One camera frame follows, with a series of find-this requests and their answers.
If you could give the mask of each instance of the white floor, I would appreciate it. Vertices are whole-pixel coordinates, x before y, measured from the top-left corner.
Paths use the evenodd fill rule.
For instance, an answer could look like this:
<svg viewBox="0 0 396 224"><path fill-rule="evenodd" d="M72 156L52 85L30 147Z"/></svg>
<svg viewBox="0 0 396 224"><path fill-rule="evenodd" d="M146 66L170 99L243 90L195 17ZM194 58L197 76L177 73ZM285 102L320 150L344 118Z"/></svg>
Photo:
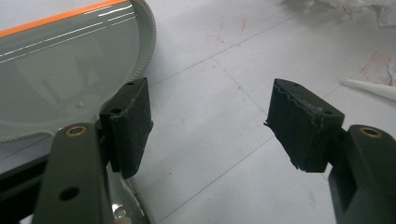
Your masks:
<svg viewBox="0 0 396 224"><path fill-rule="evenodd" d="M161 224L335 223L326 174L295 170L263 126L274 78L306 86L396 136L396 104L339 84L396 30L304 0L148 0L157 45L146 71L154 128L134 183Z"/></svg>

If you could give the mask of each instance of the tile floor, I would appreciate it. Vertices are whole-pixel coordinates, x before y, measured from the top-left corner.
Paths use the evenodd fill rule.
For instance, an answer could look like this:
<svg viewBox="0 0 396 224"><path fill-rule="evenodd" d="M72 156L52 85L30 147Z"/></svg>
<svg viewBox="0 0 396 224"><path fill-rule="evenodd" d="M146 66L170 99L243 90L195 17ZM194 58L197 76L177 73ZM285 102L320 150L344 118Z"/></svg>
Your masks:
<svg viewBox="0 0 396 224"><path fill-rule="evenodd" d="M370 9L350 19L305 0L147 1L158 31L146 70L155 124L133 181L153 222L335 223L329 171L295 170L262 125L273 80L325 98L346 129L396 136L394 102L339 84L361 78L375 52L396 58L396 30L379 29Z"/></svg>

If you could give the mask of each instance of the floor grout line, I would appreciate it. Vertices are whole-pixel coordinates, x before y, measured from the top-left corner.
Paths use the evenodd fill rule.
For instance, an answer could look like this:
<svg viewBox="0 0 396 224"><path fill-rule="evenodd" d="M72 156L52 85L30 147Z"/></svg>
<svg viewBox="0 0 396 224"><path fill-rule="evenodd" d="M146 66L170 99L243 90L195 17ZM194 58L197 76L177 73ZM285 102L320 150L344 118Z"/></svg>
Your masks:
<svg viewBox="0 0 396 224"><path fill-rule="evenodd" d="M241 40L241 41L237 42L236 44L231 45L230 47L228 47L228 48L226 48L226 49L223 49L223 50L221 50L221 51L219 51L219 52L217 52L217 53L215 53L215 54L213 54L213 55L207 57L206 59L201 60L201 61L198 62L198 63L194 63L193 65L188 66L188 67L182 69L181 71L176 72L176 73L174 73L173 75L164 78L163 80L160 80L160 81L158 81L158 82L156 82L156 83L154 83L154 84L152 84L152 85L149 85L148 87L151 88L151 87L153 87L153 86L155 86L155 85L157 85L157 84L160 84L160 83L164 82L165 80L167 80L167 79L169 79L169 78L171 78L171 77L177 76L177 75L179 75L180 73L182 73L182 72L184 72L184 71L186 71L186 70L188 70L188 69L194 67L195 65L197 65L197 64L199 64L199 63L203 63L203 62L205 62L205 61L207 61L207 60L209 60L209 59L211 59L211 58L214 59L215 56L221 54L222 52L224 52L224 51L226 51L226 50L228 50L228 49L234 48L234 47L236 47L236 46L238 46L238 45L240 45L240 44L242 44L242 43L248 41L249 39L251 39L251 38L253 38L253 37L257 36L257 35L261 35L261 34L267 32L267 31L269 31L269 30L271 30L271 29L273 29L273 28L276 28L278 25L282 24L283 22L289 21L289 20L291 20L291 19L293 19L293 18L295 18L295 17L297 17L297 16L299 16L299 15L301 15L301 14L303 14L303 13L304 13L304 12L301 12L301 13L297 13L296 15L290 16L290 17L286 18L285 20L280 21L280 22L278 22L278 23L276 23L276 24L274 24L274 25L272 25L272 26L270 26L270 27L268 27L268 28L266 28L266 29L264 29L264 30L258 32L257 34L251 35L250 37L247 37L246 39Z"/></svg>
<svg viewBox="0 0 396 224"><path fill-rule="evenodd" d="M205 189L207 189L209 186L211 186L213 183L215 183L218 179L222 178L224 175L228 174L235 166L237 166L239 163L241 163L242 161L244 161L247 157L249 157L251 154L253 154L254 152L256 152L259 148L261 148L262 146L266 145L271 139L273 139L274 136L270 137L269 139L267 139L264 143L262 143L261 145L259 145L258 147L256 147L253 151L251 151L250 153L248 153L246 155L246 157L242 158L242 160L240 160L239 162L237 162L236 164L234 164L232 167L230 167L228 170L226 170L223 174L221 174L220 176L218 176L216 179L214 179L212 182L210 182L208 185L206 185L204 188L202 188L201 190L199 190L197 193L195 193L194 195L192 195L186 202L184 202L183 204L181 204L180 206L178 206L175 210L173 210L172 212L170 212L168 215L166 215L165 217L163 217L159 222L157 222L157 224L160 224L161 222L163 222L164 220L166 220L168 217L170 217L172 214L174 214L180 207L182 207L184 204L188 203L189 201L191 201L193 198L195 198L198 194L200 194L202 191L204 191Z"/></svg>
<svg viewBox="0 0 396 224"><path fill-rule="evenodd" d="M233 76L231 76L231 74L227 71L227 69L225 69L221 63L219 63L218 60L216 60L215 58L213 58L213 60L215 60L215 62L223 69L223 71L230 77L230 79L233 80L233 82L238 86L241 87L241 85L233 78ZM265 113L264 109L250 96L250 94L248 94L247 91L245 91L245 89L241 88L241 90L247 95L248 98L250 98L251 101L253 101L253 103L260 109L260 111L262 113L264 113L266 116L268 116L267 113Z"/></svg>

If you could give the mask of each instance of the orange rim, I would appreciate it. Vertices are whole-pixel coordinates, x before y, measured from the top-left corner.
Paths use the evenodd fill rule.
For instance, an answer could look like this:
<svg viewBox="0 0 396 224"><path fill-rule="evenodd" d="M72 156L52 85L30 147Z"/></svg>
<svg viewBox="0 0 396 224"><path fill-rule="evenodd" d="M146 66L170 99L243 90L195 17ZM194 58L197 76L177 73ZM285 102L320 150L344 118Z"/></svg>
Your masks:
<svg viewBox="0 0 396 224"><path fill-rule="evenodd" d="M55 16L47 17L45 19L28 22L28 23L25 23L23 25L15 26L15 27L0 31L0 37L6 36L6 35L13 35L13 34L16 34L18 32L22 32L22 31L25 31L25 30L28 30L28 29L32 29L32 28L35 28L35 27L40 26L40 25L44 25L44 24L51 23L51 22L54 22L54 21L60 21L60 20L63 20L63 19L66 19L66 18L70 18L70 17L73 17L73 16L77 16L79 14L83 14L83 13L86 13L86 12L89 12L89 11L92 11L92 10L96 10L96 9L99 9L99 8L102 8L102 7L109 7L109 6L112 6L112 5L115 5L115 4L118 4L118 3L123 3L123 2L126 2L126 1L127 0L105 0L104 2L101 2L101 3L97 3L97 4L94 4L94 5L87 6L87 7L81 7L81 8L78 8L78 9L75 9L75 10L71 10L71 11L68 11L68 12L65 12L65 13L61 13L61 14L58 14L58 15L55 15Z"/></svg>

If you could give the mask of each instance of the white object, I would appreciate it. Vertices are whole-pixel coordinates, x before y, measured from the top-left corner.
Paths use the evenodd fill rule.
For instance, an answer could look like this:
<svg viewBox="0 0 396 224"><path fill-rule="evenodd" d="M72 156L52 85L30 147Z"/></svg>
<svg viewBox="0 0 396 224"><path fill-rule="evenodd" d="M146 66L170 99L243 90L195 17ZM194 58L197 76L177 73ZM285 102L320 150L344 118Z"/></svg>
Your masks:
<svg viewBox="0 0 396 224"><path fill-rule="evenodd" d="M375 84L371 82L358 81L353 79L347 79L343 82L344 85L349 87L358 88L365 91L370 91L377 95L386 97L392 101L396 101L396 88L392 86L384 86L381 84Z"/></svg>

